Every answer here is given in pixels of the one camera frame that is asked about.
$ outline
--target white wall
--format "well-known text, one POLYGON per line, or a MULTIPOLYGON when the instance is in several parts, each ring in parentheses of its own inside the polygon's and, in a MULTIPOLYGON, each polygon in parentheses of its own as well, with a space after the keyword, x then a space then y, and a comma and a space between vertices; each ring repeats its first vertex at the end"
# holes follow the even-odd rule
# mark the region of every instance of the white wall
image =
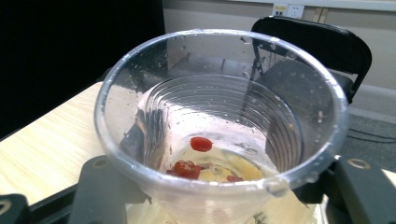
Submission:
MULTIPOLYGON (((272 13, 272 7, 251 2, 163 0, 165 29, 167 33, 194 28, 249 31, 257 19, 272 13)), ((303 19, 312 21, 317 9, 306 7, 303 19)), ((324 22, 346 27, 373 53, 372 66, 352 107, 365 110, 365 115, 386 115, 396 122, 396 12, 328 8, 324 22), (365 96, 372 94, 368 104, 365 96)))

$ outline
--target table surface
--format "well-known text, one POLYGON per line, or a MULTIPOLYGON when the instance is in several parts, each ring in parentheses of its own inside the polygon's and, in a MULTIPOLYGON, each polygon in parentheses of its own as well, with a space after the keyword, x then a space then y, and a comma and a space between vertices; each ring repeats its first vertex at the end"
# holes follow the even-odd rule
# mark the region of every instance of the table surface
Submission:
MULTIPOLYGON (((96 83, 0 142, 0 194, 37 203, 78 182, 82 165, 105 152, 93 124, 96 83)), ((396 174, 385 172, 396 183, 396 174)))

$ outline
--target water droplet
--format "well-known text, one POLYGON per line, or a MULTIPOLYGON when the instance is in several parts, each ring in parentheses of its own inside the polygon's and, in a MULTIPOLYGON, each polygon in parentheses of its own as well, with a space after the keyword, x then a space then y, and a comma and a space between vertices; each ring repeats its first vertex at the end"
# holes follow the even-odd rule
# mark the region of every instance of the water droplet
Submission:
POLYGON ((242 77, 250 78, 250 75, 249 75, 248 72, 243 72, 243 73, 242 73, 242 77))
POLYGON ((291 59, 296 59, 297 55, 293 51, 288 51, 286 53, 286 57, 291 58, 291 59))
POLYGON ((300 178, 298 178, 298 179, 296 179, 294 182, 295 182, 297 185, 300 185, 300 184, 303 182, 303 180, 300 179, 300 178))
POLYGON ((123 61, 126 61, 128 58, 129 58, 129 54, 125 54, 125 55, 122 57, 122 60, 123 60, 123 61))
POLYGON ((249 154, 249 155, 252 155, 252 156, 256 156, 256 155, 258 154, 258 153, 257 153, 257 150, 254 149, 254 148, 246 148, 245 152, 246 152, 247 154, 249 154))
POLYGON ((319 173, 314 171, 311 172, 309 176, 306 177, 305 181, 308 183, 315 183, 318 181, 318 179, 319 179, 319 173))
POLYGON ((270 47, 271 47, 272 50, 275 50, 276 49, 276 44, 275 43, 271 43, 270 47))
POLYGON ((248 36, 241 36, 241 40, 244 42, 244 44, 251 44, 252 40, 248 36))
POLYGON ((322 122, 323 117, 324 117, 323 116, 323 112, 321 110, 319 110, 319 112, 318 112, 318 123, 322 122))
POLYGON ((288 192, 286 181, 273 181, 268 183, 265 188, 275 197, 282 197, 288 192))
POLYGON ((279 41, 280 39, 279 38, 277 38, 277 37, 271 37, 271 41, 272 42, 277 42, 277 41, 279 41))

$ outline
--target clear plastic cup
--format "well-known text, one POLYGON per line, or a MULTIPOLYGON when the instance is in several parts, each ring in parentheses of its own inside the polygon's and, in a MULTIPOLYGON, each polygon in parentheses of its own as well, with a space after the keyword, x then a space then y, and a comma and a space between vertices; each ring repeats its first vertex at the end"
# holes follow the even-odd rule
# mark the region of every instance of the clear plastic cup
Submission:
POLYGON ((175 222, 244 223, 331 164, 347 101, 326 68, 292 44, 191 30, 127 53, 99 92, 95 125, 116 167, 175 222), (194 150, 197 136, 212 148, 194 150), (199 165, 199 178, 170 174, 180 160, 199 165))

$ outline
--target black chair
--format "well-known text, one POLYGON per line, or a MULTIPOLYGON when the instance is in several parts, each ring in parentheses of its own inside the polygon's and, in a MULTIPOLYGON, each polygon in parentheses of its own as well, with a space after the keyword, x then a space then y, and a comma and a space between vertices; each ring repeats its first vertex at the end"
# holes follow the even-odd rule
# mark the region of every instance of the black chair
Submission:
MULTIPOLYGON (((330 70, 350 104, 372 63, 371 51, 364 41, 341 27, 270 16, 256 21, 251 31, 275 36, 310 53, 330 70)), ((254 48, 265 46, 256 43, 254 48)))

